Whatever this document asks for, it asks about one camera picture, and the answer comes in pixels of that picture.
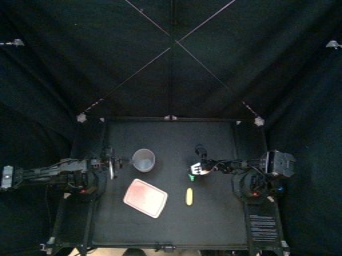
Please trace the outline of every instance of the white cup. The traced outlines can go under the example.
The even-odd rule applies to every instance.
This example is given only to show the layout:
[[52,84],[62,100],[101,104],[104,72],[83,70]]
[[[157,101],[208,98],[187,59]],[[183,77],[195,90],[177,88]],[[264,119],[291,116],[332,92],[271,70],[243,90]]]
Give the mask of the white cup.
[[149,149],[141,148],[133,153],[133,167],[140,172],[149,172],[155,165],[155,154]]

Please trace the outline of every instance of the black fabric wall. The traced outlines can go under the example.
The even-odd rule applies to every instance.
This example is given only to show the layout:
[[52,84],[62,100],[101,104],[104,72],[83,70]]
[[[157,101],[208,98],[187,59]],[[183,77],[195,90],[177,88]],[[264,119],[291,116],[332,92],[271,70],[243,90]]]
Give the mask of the black fabric wall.
[[280,201],[286,238],[296,255],[340,255],[340,70],[342,52],[316,52],[268,129],[270,147],[296,158],[296,174]]
[[[181,41],[221,85],[173,39],[229,2]],[[0,2],[0,41],[25,43],[0,48],[0,167],[68,157],[76,115],[116,86],[93,118],[254,118],[243,99],[266,119],[270,148],[298,159],[280,205],[288,243],[299,255],[339,255],[342,50],[324,45],[340,39],[342,1],[131,3],[139,11],[124,0]],[[46,200],[53,212],[44,188],[0,195],[0,255],[45,242]]]
[[[49,166],[68,157],[69,141],[0,104],[0,168]],[[45,187],[0,193],[0,255],[38,255],[56,213],[57,197]]]

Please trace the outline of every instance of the pink tray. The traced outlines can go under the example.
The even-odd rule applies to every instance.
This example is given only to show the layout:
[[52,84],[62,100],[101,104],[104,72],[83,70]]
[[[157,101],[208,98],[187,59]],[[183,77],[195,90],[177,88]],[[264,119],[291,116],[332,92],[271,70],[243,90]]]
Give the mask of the pink tray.
[[135,179],[123,202],[152,218],[157,218],[165,205],[167,193],[144,181]]

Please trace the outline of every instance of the black tabletop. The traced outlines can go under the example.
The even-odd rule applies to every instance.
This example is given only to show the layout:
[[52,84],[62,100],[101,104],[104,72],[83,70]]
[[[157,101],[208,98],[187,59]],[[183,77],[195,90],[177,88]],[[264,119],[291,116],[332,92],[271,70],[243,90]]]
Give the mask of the black tabletop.
[[[231,175],[215,172],[191,182],[187,169],[199,161],[193,152],[199,143],[215,160],[260,156],[263,137],[255,126],[239,127],[235,122],[115,121],[108,124],[104,140],[116,157],[131,158],[137,149],[148,148],[156,164],[148,173],[128,165],[119,170],[119,178],[108,180],[95,216],[92,244],[100,247],[159,243],[212,249],[244,246],[243,205],[232,193]],[[168,193],[157,219],[123,202],[135,178]],[[185,205],[187,188],[193,190],[191,206]]]

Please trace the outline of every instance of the black backdrop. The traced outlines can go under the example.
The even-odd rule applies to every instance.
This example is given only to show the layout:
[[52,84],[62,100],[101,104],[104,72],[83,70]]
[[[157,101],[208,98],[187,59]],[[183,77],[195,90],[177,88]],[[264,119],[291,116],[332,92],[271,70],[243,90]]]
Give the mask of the black backdrop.
[[[88,116],[254,118],[243,100],[270,148],[298,158],[288,243],[338,255],[342,49],[324,45],[340,11],[338,0],[1,1],[0,42],[25,46],[0,48],[0,165],[68,157],[101,98]],[[0,249],[28,251],[48,237],[44,190],[0,199]]]

